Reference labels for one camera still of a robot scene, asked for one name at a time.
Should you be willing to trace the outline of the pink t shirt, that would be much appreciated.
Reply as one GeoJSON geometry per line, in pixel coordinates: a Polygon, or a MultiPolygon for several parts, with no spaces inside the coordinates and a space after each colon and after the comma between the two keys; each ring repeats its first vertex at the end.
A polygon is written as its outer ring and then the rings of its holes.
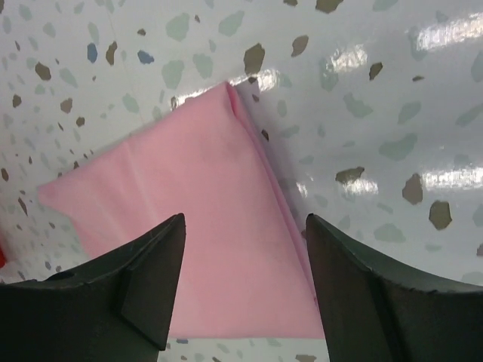
{"type": "Polygon", "coordinates": [[[306,248],[237,90],[222,83],[38,189],[97,257],[182,213],[172,338],[324,335],[306,248]]]}

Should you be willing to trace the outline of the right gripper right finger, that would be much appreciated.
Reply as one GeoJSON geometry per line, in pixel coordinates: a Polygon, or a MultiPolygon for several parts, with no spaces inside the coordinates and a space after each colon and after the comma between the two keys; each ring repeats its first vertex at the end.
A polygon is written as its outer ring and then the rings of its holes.
{"type": "Polygon", "coordinates": [[[306,218],[332,361],[480,361],[482,288],[413,268],[306,218]]]}

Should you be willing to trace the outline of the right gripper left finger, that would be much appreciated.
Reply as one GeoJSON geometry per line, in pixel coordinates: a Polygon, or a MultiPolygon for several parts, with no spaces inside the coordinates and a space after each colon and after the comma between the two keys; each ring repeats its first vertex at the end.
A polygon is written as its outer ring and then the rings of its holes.
{"type": "Polygon", "coordinates": [[[155,361],[166,347],[186,240],[177,214],[44,281],[1,287],[3,361],[155,361]]]}

